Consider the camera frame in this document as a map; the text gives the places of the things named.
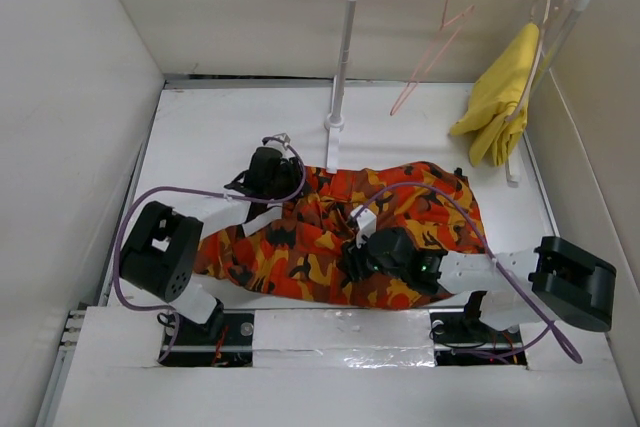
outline white wall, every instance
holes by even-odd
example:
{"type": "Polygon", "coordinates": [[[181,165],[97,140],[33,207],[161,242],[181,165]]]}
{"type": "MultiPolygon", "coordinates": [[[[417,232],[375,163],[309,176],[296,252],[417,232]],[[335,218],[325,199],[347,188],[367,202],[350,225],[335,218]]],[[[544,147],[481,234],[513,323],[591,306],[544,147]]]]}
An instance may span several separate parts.
{"type": "Polygon", "coordinates": [[[162,78],[118,0],[0,0],[0,35],[0,425],[28,426],[162,78]]]}
{"type": "Polygon", "coordinates": [[[592,1],[557,60],[557,85],[547,79],[533,99],[528,132],[560,232],[618,268],[611,347],[638,417],[637,5],[592,1]]]}
{"type": "MultiPolygon", "coordinates": [[[[121,0],[166,73],[332,77],[345,0],[121,0]]],[[[522,0],[452,0],[477,11],[432,81],[475,81],[526,20],[522,0]]],[[[406,79],[439,25],[444,0],[359,2],[355,78],[406,79]]]]}

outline clothes rack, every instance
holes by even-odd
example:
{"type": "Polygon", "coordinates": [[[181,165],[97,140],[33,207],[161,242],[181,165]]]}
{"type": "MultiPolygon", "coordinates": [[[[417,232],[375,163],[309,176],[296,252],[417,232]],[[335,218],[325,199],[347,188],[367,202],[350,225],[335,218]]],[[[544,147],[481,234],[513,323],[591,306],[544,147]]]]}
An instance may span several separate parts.
{"type": "MultiPolygon", "coordinates": [[[[329,139],[327,142],[327,170],[329,172],[335,172],[338,169],[339,164],[339,145],[340,145],[340,132],[344,128],[344,117],[342,116],[342,100],[344,97],[344,87],[347,75],[347,64],[349,62],[349,49],[351,46],[351,37],[353,33],[353,22],[355,19],[356,3],[358,0],[347,0],[344,25],[342,28],[342,42],[340,46],[340,56],[338,60],[338,68],[336,75],[333,79],[333,89],[331,93],[331,110],[325,120],[325,127],[329,131],[329,139]]],[[[540,81],[545,74],[551,68],[553,61],[556,59],[558,53],[565,40],[571,33],[571,30],[575,26],[578,18],[582,12],[587,8],[587,5],[591,0],[572,0],[573,4],[571,11],[567,15],[565,21],[558,34],[556,35],[553,43],[548,49],[547,54],[540,61],[538,73],[534,84],[531,88],[531,95],[535,92],[540,85],[540,81]]],[[[506,163],[507,178],[510,182],[517,183],[520,180],[520,152],[518,147],[511,154],[509,160],[506,163]]]]}

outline camouflage pattern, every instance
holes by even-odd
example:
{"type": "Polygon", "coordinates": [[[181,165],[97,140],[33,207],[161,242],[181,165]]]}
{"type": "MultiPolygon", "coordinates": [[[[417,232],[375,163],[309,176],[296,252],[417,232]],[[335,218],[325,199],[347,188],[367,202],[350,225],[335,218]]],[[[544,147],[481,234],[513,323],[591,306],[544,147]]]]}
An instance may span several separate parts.
{"type": "MultiPolygon", "coordinates": [[[[484,233],[478,204],[465,177],[435,164],[329,174],[307,167],[304,195],[284,205],[282,219],[245,237],[242,226],[204,239],[194,271],[227,279],[245,289],[293,299],[382,309],[406,309],[435,302],[397,279],[375,273],[350,282],[341,270],[341,246],[355,238],[347,224],[352,210],[382,188],[398,182],[423,182],[453,197],[484,233]]],[[[482,253],[482,244],[464,218],[441,196],[418,187],[399,187],[370,206],[377,229],[401,226],[422,249],[482,253]]]]}

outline yellow cloth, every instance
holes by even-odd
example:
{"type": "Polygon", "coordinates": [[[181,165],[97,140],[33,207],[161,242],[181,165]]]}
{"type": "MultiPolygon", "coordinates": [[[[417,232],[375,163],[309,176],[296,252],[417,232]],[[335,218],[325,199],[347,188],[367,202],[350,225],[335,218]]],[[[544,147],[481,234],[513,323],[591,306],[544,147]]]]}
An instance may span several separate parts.
{"type": "Polygon", "coordinates": [[[449,131],[461,135],[478,131],[469,158],[476,166],[491,148],[494,165],[502,165],[522,137],[527,126],[529,99],[524,99],[520,113],[510,122],[505,119],[516,109],[533,65],[538,27],[529,23],[513,39],[507,50],[482,74],[473,86],[467,113],[449,131]]]}

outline clear plastic tape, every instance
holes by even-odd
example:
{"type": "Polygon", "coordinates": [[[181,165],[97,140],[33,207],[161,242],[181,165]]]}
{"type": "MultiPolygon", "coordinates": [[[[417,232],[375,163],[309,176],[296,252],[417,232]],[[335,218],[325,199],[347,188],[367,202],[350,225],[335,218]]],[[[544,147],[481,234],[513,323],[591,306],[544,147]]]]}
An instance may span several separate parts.
{"type": "Polygon", "coordinates": [[[435,366],[426,310],[263,310],[254,325],[256,367],[435,366]]]}

